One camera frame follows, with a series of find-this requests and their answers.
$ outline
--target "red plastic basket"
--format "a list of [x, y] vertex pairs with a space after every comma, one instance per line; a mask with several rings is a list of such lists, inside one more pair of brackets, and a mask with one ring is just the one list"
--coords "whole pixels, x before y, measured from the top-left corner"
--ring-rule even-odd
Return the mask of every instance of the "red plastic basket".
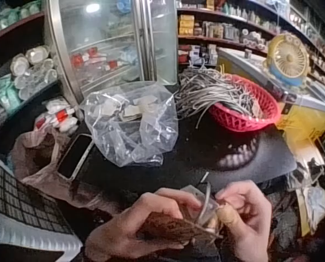
[[258, 119], [245, 116], [217, 103], [210, 107], [209, 112], [220, 125], [235, 132], [247, 132], [261, 129], [279, 120], [281, 115], [279, 105], [266, 90], [238, 75], [228, 76], [230, 76], [233, 81], [239, 81], [240, 84], [243, 84], [244, 87], [257, 98], [266, 118]]

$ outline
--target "mobile phone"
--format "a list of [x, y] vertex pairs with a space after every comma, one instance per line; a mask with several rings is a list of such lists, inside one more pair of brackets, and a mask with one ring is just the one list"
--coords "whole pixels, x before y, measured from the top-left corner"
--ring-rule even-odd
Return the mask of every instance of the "mobile phone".
[[90, 135], [78, 135], [59, 162], [58, 173], [68, 181], [74, 180], [93, 146]]

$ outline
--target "clear plastic bag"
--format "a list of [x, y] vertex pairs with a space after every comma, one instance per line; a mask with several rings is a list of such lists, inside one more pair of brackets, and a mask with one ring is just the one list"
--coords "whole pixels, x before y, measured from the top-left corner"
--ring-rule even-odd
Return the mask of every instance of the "clear plastic bag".
[[178, 137], [173, 95], [156, 82], [93, 92], [82, 103], [85, 122], [102, 154], [117, 166], [162, 165]]

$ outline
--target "brown paper bag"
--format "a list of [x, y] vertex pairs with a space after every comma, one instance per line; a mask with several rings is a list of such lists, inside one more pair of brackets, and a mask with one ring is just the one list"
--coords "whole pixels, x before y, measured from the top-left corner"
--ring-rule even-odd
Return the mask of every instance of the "brown paper bag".
[[107, 200], [97, 188], [80, 182], [74, 192], [71, 181], [58, 174], [57, 163], [68, 142], [66, 135], [53, 128], [21, 134], [12, 150], [16, 178], [75, 207], [100, 209], [111, 215], [119, 213], [119, 205]]

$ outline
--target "finger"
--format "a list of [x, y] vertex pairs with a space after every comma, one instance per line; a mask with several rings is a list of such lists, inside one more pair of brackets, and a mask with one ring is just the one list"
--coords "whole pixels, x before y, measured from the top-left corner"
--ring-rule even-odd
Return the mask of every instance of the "finger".
[[232, 207], [234, 207], [236, 210], [243, 209], [246, 202], [245, 197], [243, 195], [230, 195], [222, 200], [217, 200], [218, 204], [221, 204], [223, 201], [226, 201], [227, 203], [231, 204]]
[[260, 189], [252, 181], [242, 181], [229, 184], [223, 192], [216, 195], [218, 200], [234, 195], [242, 195], [245, 202], [252, 206], [258, 217], [258, 232], [267, 233], [270, 229], [272, 206]]
[[194, 209], [201, 208], [202, 204], [196, 197], [189, 192], [185, 192], [182, 190], [170, 189], [170, 188], [160, 188], [155, 192], [157, 195], [161, 195], [162, 197], [171, 198], [177, 201], [180, 204], [186, 204]]
[[152, 212], [164, 213], [173, 218], [183, 219], [177, 202], [171, 198], [145, 193], [122, 213], [125, 230], [135, 234]]
[[216, 194], [216, 199], [221, 200], [232, 195], [242, 195], [246, 202], [259, 207], [267, 201], [258, 186], [251, 180], [230, 183], [224, 191]]
[[132, 258], [140, 258], [144, 255], [148, 255], [160, 250], [165, 249], [183, 249], [184, 246], [178, 242], [171, 242], [166, 240], [151, 240], [143, 241], [137, 240], [133, 241], [131, 247], [128, 247], [129, 250], [132, 250], [130, 256]]
[[241, 219], [239, 213], [228, 203], [219, 206], [216, 211], [218, 219], [229, 229], [235, 240], [242, 239], [252, 231]]

